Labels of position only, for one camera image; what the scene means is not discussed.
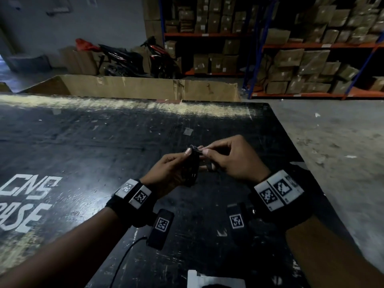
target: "wall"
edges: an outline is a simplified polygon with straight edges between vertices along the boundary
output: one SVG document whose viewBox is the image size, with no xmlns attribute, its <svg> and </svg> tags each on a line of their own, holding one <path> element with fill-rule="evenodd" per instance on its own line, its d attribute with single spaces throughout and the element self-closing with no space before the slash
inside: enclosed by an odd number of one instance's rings
<svg viewBox="0 0 384 288">
<path fill-rule="evenodd" d="M 74 45 L 76 38 L 130 49 L 146 39 L 141 0 L 18 0 L 21 11 L 0 0 L 0 17 L 10 40 L 22 53 L 48 55 L 53 67 L 63 66 L 57 50 Z M 68 3 L 71 13 L 46 15 Z"/>
</svg>

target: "worn table surface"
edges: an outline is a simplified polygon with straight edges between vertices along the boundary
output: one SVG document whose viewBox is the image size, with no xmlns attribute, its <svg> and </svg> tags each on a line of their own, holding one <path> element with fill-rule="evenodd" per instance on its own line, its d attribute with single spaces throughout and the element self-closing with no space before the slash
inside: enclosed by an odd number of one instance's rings
<svg viewBox="0 0 384 288">
<path fill-rule="evenodd" d="M 140 177 L 162 155 L 190 144 L 242 134 L 273 171 L 303 161 L 263 103 L 1 95 L 0 113 L 1 272 L 97 213 L 123 182 Z M 183 135 L 186 127 L 194 130 L 191 136 Z M 309 172 L 308 178 L 316 186 L 315 213 L 351 241 Z M 285 287 L 307 286 L 283 239 L 262 239 L 253 250 L 233 243 L 226 206 L 248 202 L 248 193 L 223 173 L 207 173 L 199 175 L 194 187 L 180 187 L 161 199 L 155 211 L 175 213 L 164 249 L 138 243 L 115 286 L 186 287 L 190 269 L 261 281 L 263 287 L 273 286 L 279 277 Z M 88 286 L 108 287 L 127 246 L 149 231 L 131 228 Z"/>
</svg>

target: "person's right hand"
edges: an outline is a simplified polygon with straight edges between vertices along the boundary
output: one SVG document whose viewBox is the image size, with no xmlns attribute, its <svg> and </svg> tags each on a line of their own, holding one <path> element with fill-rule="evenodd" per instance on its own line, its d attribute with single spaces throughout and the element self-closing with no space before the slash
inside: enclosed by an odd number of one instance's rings
<svg viewBox="0 0 384 288">
<path fill-rule="evenodd" d="M 217 140 L 199 148 L 204 156 L 216 162 L 228 175 L 238 180 L 260 183 L 271 171 L 242 135 Z"/>
</svg>

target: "motorcycle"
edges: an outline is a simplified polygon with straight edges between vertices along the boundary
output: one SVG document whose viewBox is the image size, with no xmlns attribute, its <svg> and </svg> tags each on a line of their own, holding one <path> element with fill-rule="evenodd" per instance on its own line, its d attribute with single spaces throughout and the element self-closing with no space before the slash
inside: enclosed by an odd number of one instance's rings
<svg viewBox="0 0 384 288">
<path fill-rule="evenodd" d="M 118 77 L 154 77 L 159 79 L 176 79 L 180 70 L 169 53 L 156 44 L 154 36 L 148 38 L 141 46 L 149 49 L 151 59 L 151 73 L 147 74 L 143 69 L 143 57 L 139 53 L 128 52 L 126 49 L 113 48 L 99 44 L 104 56 L 99 63 L 99 71 L 105 57 L 108 62 L 116 64 L 109 65 L 105 69 L 106 76 Z"/>
</svg>

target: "black cable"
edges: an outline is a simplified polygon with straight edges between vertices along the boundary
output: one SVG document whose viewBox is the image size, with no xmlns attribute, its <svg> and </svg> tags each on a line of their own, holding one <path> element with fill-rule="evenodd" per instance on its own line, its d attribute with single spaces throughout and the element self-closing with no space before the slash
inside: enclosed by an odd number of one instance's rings
<svg viewBox="0 0 384 288">
<path fill-rule="evenodd" d="M 118 271 L 119 271 L 119 269 L 120 269 L 120 266 L 121 266 L 122 262 L 124 261 L 125 257 L 128 255 L 128 252 L 131 250 L 131 248 L 132 248 L 135 244 L 137 244 L 138 242 L 140 242 L 141 240 L 146 240 L 146 239 L 148 239 L 148 238 L 147 238 L 147 237 L 141 237 L 141 238 L 139 238 L 137 241 L 135 241 L 134 243 L 132 243 L 132 245 L 128 248 L 128 250 L 125 252 L 124 256 L 122 256 L 122 259 L 121 259 L 121 261 L 120 261 L 120 263 L 119 263 L 119 265 L 118 265 L 118 268 L 117 268 L 117 270 L 116 270 L 116 272 L 115 272 L 115 275 L 113 276 L 113 279 L 112 279 L 111 284 L 109 285 L 109 288 L 112 288 L 113 282 L 115 281 L 116 276 L 118 275 Z"/>
</svg>

